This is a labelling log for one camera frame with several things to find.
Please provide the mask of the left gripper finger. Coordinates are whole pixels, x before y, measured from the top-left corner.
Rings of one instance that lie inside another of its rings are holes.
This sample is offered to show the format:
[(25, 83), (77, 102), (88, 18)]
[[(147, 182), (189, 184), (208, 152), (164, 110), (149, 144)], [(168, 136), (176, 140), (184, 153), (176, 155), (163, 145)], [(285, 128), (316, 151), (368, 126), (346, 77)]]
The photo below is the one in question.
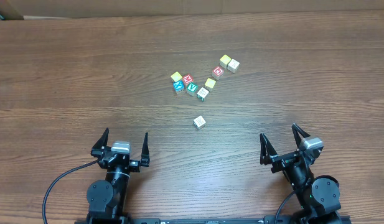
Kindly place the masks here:
[(149, 160), (149, 146), (148, 146), (148, 133), (145, 133), (144, 142), (141, 153), (141, 160), (148, 161)]
[(105, 129), (102, 136), (93, 145), (92, 150), (101, 150), (102, 148), (105, 148), (107, 146), (109, 131), (110, 131), (109, 128)]

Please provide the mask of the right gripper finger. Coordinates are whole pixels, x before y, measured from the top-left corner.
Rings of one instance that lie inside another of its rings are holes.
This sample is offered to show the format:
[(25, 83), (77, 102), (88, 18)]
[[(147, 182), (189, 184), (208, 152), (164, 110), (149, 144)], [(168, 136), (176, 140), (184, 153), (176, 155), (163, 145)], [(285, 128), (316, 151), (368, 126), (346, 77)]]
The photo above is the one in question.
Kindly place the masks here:
[(278, 153), (264, 133), (260, 134), (260, 144), (260, 159), (272, 159), (278, 156)]
[(306, 133), (302, 128), (300, 128), (296, 123), (292, 125), (292, 131), (294, 135), (294, 140), (299, 149), (306, 149), (307, 144), (306, 140), (310, 138), (310, 134)]

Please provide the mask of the white letter E block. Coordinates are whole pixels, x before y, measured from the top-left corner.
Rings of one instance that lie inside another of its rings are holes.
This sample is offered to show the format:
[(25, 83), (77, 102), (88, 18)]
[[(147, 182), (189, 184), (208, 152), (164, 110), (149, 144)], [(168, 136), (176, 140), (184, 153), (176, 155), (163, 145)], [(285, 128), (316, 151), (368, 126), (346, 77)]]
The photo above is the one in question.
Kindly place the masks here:
[(198, 130), (202, 129), (206, 125), (206, 121), (204, 120), (204, 118), (202, 116), (198, 116), (197, 118), (195, 118), (193, 120), (193, 122), (194, 122), (194, 126)]

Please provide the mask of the green letter V block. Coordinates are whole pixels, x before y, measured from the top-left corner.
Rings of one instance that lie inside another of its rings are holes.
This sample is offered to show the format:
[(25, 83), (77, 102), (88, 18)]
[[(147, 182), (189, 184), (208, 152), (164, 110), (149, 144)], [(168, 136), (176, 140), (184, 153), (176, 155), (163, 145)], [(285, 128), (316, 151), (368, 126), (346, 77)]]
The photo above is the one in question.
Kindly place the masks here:
[(198, 86), (194, 83), (189, 83), (187, 85), (187, 88), (186, 88), (186, 92), (191, 95), (191, 96), (195, 96), (196, 95), (196, 92), (198, 90)]

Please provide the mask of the green edged white block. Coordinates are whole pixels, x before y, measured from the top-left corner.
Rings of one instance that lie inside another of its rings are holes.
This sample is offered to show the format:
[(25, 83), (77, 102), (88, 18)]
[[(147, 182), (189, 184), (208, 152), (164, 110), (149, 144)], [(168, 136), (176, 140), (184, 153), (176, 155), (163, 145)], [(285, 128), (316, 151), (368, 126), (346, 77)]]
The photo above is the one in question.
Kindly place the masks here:
[(197, 92), (197, 98), (201, 101), (205, 101), (209, 93), (210, 92), (207, 89), (201, 87), (200, 90)]

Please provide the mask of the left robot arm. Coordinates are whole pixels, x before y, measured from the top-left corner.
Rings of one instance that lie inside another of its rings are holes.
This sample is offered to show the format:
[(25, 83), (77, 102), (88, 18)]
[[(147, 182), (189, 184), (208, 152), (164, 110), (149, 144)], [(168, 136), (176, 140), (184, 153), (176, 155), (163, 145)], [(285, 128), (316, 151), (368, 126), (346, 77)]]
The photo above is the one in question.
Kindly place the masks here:
[(133, 223), (131, 215), (124, 212), (124, 204), (130, 173), (149, 166), (148, 133), (144, 136), (139, 160), (131, 159), (129, 142), (115, 141), (109, 146), (108, 136), (109, 129), (105, 129), (91, 149), (91, 155), (98, 159), (97, 164), (106, 171), (106, 176), (87, 190), (87, 223)]

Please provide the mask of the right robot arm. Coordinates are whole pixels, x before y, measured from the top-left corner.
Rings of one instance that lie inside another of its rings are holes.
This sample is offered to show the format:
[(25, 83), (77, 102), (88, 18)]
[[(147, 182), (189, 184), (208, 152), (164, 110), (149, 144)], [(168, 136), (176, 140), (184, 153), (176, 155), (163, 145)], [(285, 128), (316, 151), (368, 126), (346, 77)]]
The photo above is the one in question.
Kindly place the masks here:
[(340, 190), (337, 179), (330, 175), (315, 177), (310, 170), (320, 156), (324, 143), (311, 136), (296, 123), (292, 125), (297, 149), (280, 156), (265, 134), (260, 134), (260, 164), (270, 165), (271, 172), (282, 172), (293, 191), (282, 201), (269, 223), (280, 221), (286, 202), (296, 196), (301, 210), (286, 217), (284, 223), (342, 223)]

